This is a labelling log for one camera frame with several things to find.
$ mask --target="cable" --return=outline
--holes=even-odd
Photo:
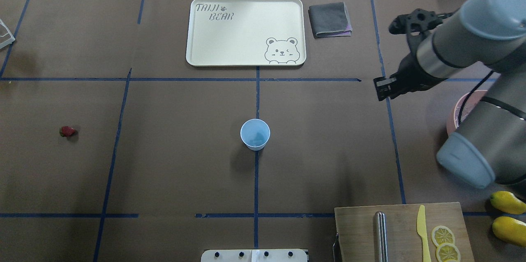
[[[490,76],[494,73],[495,71],[490,71],[490,73],[488,73],[488,75],[486,75],[486,77],[484,77],[474,88],[473,90],[471,90],[471,92],[469,92],[469,94],[466,96],[466,98],[464,99],[464,101],[462,102],[462,106],[460,106],[460,110],[459,110],[459,115],[458,115],[458,121],[459,121],[459,125],[462,123],[460,121],[460,119],[462,118],[462,111],[464,111],[464,107],[466,106],[466,102],[469,100],[469,98],[471,97],[471,95],[478,89],[480,88],[480,86],[482,86],[483,83],[485,83],[489,78]]]

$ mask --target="yellow object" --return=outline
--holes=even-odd
[[[499,239],[519,247],[526,247],[526,223],[501,216],[495,219],[491,227]]]
[[[455,235],[451,229],[442,225],[433,228],[431,231],[431,239],[436,247],[443,243],[455,244]]]
[[[431,254],[429,253],[429,244],[427,240],[426,207],[423,205],[420,205],[418,208],[417,233],[422,239],[422,261],[431,262]]]
[[[526,212],[526,204],[521,202],[513,193],[497,191],[490,197],[491,205],[508,214],[520,215]]]
[[[436,248],[436,259],[438,262],[446,262],[447,260],[454,260],[460,262],[460,251],[458,248],[450,243],[443,243]]]

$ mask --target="strawberry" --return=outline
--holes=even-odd
[[[77,130],[75,130],[74,128],[69,127],[69,126],[63,126],[59,130],[59,133],[60,133],[61,137],[71,137],[71,136],[75,135],[76,132],[77,132]]]

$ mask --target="bear illustration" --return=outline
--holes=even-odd
[[[297,39],[291,37],[285,41],[278,41],[271,37],[267,39],[267,52],[265,59],[269,64],[292,64],[299,60],[299,51],[296,47]]]

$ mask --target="pink bowl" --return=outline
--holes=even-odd
[[[469,115],[469,113],[477,106],[480,99],[488,92],[487,90],[476,90],[473,92],[471,97],[469,97],[468,101],[466,102],[466,106],[464,106],[464,110],[462,111],[462,121],[466,119],[466,117]],[[445,124],[445,128],[448,132],[448,136],[451,135],[456,129],[459,127],[459,112],[460,107],[462,106],[462,103],[466,99],[466,96],[468,93],[463,95],[455,104],[455,107],[451,109],[451,114],[449,114],[448,121]]]

